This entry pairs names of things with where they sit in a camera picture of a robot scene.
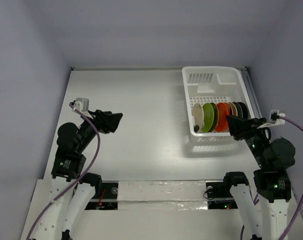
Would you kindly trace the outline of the beige patterned plate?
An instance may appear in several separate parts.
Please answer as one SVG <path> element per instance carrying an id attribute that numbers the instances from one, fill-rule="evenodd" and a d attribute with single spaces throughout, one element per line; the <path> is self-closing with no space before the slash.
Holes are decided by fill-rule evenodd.
<path id="1" fill-rule="evenodd" d="M 233 116 L 238 116 L 238 110 L 236 108 L 236 105 L 233 102 L 228 102 L 229 106 L 230 106 L 230 114 Z"/>

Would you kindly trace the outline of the orange plate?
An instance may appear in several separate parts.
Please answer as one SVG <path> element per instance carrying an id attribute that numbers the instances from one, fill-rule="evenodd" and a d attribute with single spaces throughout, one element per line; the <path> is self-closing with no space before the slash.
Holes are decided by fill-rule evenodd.
<path id="1" fill-rule="evenodd" d="M 226 116 L 230 114 L 230 106 L 226 102 L 219 102 L 216 106 L 218 111 L 218 118 L 215 131 L 218 133 L 225 132 L 228 129 Z"/>

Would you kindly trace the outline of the black plate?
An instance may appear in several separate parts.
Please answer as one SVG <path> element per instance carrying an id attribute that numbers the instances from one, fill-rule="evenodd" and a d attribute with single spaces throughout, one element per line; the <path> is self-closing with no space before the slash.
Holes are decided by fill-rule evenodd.
<path id="1" fill-rule="evenodd" d="M 242 117 L 244 119 L 248 119 L 248 117 L 249 117 L 249 110 L 248 110 L 247 106 L 243 102 L 238 102 L 238 104 L 241 107 Z"/>

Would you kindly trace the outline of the lime green plate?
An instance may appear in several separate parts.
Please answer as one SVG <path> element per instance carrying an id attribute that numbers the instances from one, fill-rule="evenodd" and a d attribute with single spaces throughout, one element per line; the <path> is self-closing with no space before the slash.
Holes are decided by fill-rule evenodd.
<path id="1" fill-rule="evenodd" d="M 215 111 L 212 102 L 207 102 L 202 106 L 203 110 L 203 133 L 209 133 L 213 131 L 215 123 Z"/>

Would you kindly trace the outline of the cream plate with dark spot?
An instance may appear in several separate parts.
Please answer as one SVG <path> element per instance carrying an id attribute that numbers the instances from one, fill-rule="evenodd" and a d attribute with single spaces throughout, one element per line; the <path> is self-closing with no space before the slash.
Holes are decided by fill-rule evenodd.
<path id="1" fill-rule="evenodd" d="M 196 103 L 192 110 L 191 115 L 193 117 L 194 122 L 194 131 L 196 133 L 203 133 L 203 127 L 205 126 L 204 123 L 204 110 L 200 103 Z"/>

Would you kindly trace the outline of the blue patterned plate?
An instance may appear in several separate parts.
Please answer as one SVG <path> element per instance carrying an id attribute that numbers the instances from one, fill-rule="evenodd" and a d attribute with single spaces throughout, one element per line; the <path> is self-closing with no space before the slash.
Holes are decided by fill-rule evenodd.
<path id="1" fill-rule="evenodd" d="M 235 109 L 237 111 L 237 116 L 242 118 L 243 117 L 243 111 L 242 111 L 242 108 L 241 106 L 239 105 L 238 102 L 233 102 L 234 106 L 235 106 Z"/>

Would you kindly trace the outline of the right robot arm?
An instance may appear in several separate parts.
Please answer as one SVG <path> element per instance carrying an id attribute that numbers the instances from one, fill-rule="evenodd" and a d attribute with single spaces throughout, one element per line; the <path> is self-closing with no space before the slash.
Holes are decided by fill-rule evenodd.
<path id="1" fill-rule="evenodd" d="M 295 164 L 296 149 L 282 137 L 271 141 L 270 123 L 265 118 L 228 115 L 226 121 L 230 135 L 236 141 L 246 142 L 259 166 L 253 174 L 261 213 L 257 212 L 249 181 L 243 172 L 226 173 L 222 192 L 235 200 L 250 239 L 285 240 L 292 198 L 287 169 Z"/>

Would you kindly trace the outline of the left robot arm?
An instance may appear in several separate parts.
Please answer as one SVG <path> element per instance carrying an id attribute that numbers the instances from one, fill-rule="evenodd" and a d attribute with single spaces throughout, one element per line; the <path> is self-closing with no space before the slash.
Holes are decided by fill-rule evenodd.
<path id="1" fill-rule="evenodd" d="M 28 240 L 71 240 L 87 204 L 102 193 L 102 177 L 85 167 L 83 152 L 100 134 L 114 133 L 123 117 L 111 111 L 81 112 L 80 126 L 72 122 L 57 131 L 57 151 L 51 171 L 49 202 L 30 228 Z"/>

